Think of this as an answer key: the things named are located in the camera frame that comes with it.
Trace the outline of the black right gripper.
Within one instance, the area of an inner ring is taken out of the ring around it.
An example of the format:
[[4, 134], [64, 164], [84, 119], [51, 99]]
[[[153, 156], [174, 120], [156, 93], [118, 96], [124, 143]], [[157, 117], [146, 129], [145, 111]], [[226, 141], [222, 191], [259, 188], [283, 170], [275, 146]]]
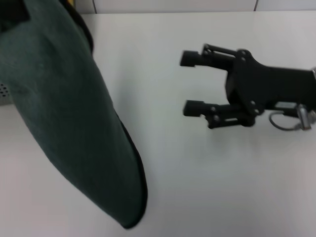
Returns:
[[226, 94], [235, 94], [237, 105], [194, 100], [184, 105], [184, 116], [204, 116], [209, 129], [252, 127], [255, 118], [265, 110], [274, 110], [277, 102], [302, 104], [307, 111], [316, 107], [316, 76], [312, 70], [265, 66], [244, 49], [234, 51], [204, 44], [201, 53], [184, 50], [180, 66], [207, 66], [229, 72]]

